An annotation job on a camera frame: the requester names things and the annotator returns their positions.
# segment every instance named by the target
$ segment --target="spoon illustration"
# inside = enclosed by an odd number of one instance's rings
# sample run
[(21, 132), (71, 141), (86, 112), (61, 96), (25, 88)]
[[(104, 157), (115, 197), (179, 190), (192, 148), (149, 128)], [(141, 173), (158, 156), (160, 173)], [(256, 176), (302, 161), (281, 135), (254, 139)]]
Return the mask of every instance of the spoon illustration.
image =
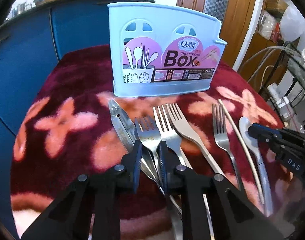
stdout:
[(132, 64), (132, 55), (131, 55), (131, 49), (129, 47), (125, 48), (126, 54), (127, 54), (127, 58), (129, 61), (129, 65), (131, 67), (131, 69), (134, 69), (134, 65)]
[(158, 57), (158, 52), (155, 52), (152, 54), (152, 56), (150, 57), (148, 63), (145, 65), (145, 68), (147, 68), (147, 66), (152, 63), (156, 58)]
[(142, 55), (143, 55), (143, 50), (141, 48), (139, 48), (139, 47), (136, 47), (134, 49), (134, 57), (135, 57), (135, 60), (136, 60), (136, 67), (135, 67), (135, 69), (137, 69), (137, 67), (138, 67), (138, 60), (142, 57)]

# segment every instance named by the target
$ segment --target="chopstick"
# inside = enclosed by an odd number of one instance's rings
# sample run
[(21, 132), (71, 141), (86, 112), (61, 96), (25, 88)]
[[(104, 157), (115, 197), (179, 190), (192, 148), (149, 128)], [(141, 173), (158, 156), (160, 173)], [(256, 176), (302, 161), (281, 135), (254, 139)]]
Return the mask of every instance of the chopstick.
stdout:
[(225, 105), (223, 104), (223, 102), (221, 101), (221, 99), (218, 99), (218, 102), (222, 105), (222, 108), (223, 108), (223, 111), (225, 112), (225, 115), (227, 116), (232, 128), (234, 129), (241, 145), (242, 145), (242, 148), (244, 149), (245, 153), (246, 153), (246, 157), (248, 159), (248, 162), (250, 164), (250, 167), (251, 167), (251, 170), (252, 170), (252, 173), (254, 175), (254, 180), (255, 180), (255, 183), (257, 185), (257, 189), (258, 189), (258, 195), (259, 195), (259, 199), (262, 203), (262, 205), (265, 205), (265, 200), (264, 200), (264, 196), (263, 196), (263, 192), (262, 192), (262, 187), (261, 187), (261, 184), (260, 184), (260, 179), (259, 179), (259, 176), (258, 176), (258, 173), (257, 173), (257, 170), (256, 170), (256, 166), (254, 164), (254, 161), (252, 160), (251, 158), (251, 155), (248, 151), (248, 148), (237, 128), (237, 126), (235, 125), (235, 122), (233, 121), (231, 115), (229, 114), (227, 108), (225, 107)]

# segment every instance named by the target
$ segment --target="barcode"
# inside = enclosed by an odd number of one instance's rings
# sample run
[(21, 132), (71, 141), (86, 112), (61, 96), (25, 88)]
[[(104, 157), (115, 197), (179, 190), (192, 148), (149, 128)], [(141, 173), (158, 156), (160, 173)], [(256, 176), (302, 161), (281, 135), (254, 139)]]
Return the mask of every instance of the barcode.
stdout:
[(188, 79), (198, 79), (200, 78), (201, 73), (199, 74), (189, 74)]

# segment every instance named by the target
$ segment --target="blue cabinet door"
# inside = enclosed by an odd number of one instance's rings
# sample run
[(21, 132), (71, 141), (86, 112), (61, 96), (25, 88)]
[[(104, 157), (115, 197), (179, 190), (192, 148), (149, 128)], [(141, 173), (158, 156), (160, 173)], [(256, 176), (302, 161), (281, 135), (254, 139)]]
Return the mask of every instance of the blue cabinet door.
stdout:
[(0, 29), (0, 118), (17, 134), (58, 60), (49, 9), (13, 21)]
[(105, 3), (70, 1), (52, 8), (51, 18), (59, 59), (71, 51), (110, 43)]
[(0, 220), (18, 239), (11, 211), (10, 170), (15, 136), (0, 121)]

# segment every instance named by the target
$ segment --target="pink label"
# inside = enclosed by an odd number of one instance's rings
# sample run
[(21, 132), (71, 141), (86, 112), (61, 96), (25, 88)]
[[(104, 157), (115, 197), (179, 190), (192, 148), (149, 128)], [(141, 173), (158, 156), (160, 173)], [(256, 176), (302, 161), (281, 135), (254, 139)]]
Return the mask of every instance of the pink label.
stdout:
[(193, 62), (197, 68), (215, 68), (220, 60), (220, 49), (215, 46), (206, 48)]
[(130, 40), (123, 49), (124, 69), (160, 68), (161, 47), (148, 37)]
[(198, 68), (193, 64), (202, 53), (202, 43), (191, 36), (174, 40), (162, 56), (162, 68)]

